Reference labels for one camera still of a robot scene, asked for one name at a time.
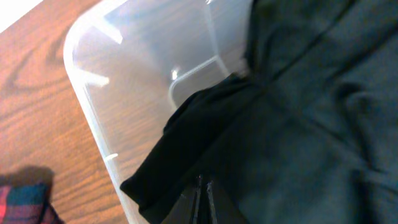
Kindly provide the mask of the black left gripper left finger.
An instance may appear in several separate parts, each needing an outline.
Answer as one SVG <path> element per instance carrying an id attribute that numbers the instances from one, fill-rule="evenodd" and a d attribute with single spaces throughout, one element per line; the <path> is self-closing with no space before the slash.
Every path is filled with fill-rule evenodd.
<path id="1" fill-rule="evenodd" d="M 197 223 L 198 212 L 200 210 L 202 183 L 203 176 L 199 175 L 194 182 L 189 183 L 184 188 L 162 224 Z"/>

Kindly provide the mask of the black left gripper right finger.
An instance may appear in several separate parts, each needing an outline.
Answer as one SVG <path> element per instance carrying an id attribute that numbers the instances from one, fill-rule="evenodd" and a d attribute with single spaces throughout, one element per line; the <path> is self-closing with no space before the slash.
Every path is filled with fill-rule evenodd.
<path id="1" fill-rule="evenodd" d="M 235 207 L 227 192 L 217 180 L 211 180 L 206 185 L 208 197 L 209 223 L 211 224 L 246 224 L 247 220 Z"/>

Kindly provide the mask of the large black garment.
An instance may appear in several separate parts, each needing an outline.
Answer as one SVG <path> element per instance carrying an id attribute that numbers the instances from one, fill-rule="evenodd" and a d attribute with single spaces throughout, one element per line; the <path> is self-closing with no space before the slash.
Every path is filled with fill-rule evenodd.
<path id="1" fill-rule="evenodd" d="M 203 176 L 248 223 L 397 222 L 397 2 L 254 1 L 248 72 L 191 95 L 121 190 L 162 223 Z"/>

